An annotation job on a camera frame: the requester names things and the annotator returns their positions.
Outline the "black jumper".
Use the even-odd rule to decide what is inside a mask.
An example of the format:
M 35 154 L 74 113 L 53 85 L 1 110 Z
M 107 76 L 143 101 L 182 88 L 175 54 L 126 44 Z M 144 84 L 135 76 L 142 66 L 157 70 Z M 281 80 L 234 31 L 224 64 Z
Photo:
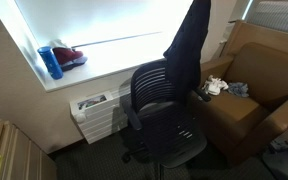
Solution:
M 175 86 L 175 97 L 185 101 L 200 85 L 201 51 L 208 34 L 211 0 L 193 0 L 171 45 L 163 53 L 166 76 Z

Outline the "black mesh office chair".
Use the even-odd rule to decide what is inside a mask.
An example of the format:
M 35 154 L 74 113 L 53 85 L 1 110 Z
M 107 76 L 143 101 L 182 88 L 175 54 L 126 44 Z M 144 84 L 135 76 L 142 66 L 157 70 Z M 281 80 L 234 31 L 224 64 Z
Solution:
M 134 72 L 130 98 L 122 107 L 153 159 L 166 168 L 186 163 L 207 145 L 198 121 L 166 77 L 165 60 L 150 62 Z

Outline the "white crumpled cloth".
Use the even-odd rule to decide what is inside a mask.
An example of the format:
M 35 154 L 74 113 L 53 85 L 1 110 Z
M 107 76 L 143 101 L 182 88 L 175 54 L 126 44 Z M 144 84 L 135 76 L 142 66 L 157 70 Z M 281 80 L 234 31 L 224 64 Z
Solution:
M 214 96 L 219 95 L 222 90 L 227 90 L 227 89 L 228 89 L 228 84 L 225 81 L 223 81 L 221 78 L 214 78 L 212 75 L 210 75 L 206 79 L 202 87 L 202 90 L 206 94 L 211 94 Z

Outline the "blue crumpled cloth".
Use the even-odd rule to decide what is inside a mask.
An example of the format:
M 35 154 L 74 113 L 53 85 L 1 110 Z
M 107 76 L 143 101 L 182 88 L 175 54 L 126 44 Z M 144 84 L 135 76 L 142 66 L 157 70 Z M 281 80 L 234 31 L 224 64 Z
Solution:
M 228 92 L 239 96 L 239 97 L 248 97 L 248 85 L 246 83 L 242 82 L 236 82 L 236 83 L 229 83 L 228 84 Z

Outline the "blue water bottle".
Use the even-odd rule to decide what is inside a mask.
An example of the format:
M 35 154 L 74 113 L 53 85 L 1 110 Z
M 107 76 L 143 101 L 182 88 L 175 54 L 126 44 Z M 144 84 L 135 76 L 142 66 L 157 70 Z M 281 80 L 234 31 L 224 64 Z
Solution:
M 51 77 L 55 80 L 61 79 L 63 77 L 63 72 L 58 64 L 58 61 L 52 51 L 51 46 L 40 47 L 37 52 L 41 56 L 44 64 L 47 67 L 47 70 Z

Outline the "wooden drawer cabinet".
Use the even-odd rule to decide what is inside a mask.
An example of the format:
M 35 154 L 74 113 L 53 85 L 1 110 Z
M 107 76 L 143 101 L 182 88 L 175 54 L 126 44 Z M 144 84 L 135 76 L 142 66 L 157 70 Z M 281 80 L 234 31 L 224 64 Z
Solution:
M 0 180 L 57 180 L 55 162 L 24 132 L 0 120 Z

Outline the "grey striped mattress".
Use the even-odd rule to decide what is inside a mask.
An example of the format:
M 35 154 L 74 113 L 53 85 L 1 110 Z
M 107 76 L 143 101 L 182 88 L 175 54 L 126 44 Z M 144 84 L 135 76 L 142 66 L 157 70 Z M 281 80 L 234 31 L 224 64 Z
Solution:
M 288 1 L 259 2 L 247 22 L 288 33 Z

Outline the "white wall heater unit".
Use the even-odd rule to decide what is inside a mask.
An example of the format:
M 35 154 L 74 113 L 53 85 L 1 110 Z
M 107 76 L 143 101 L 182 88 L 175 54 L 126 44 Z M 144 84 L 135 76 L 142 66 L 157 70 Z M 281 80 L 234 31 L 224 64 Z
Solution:
M 89 144 L 128 125 L 121 100 L 125 100 L 129 95 L 129 91 L 104 91 L 70 102 L 75 124 Z

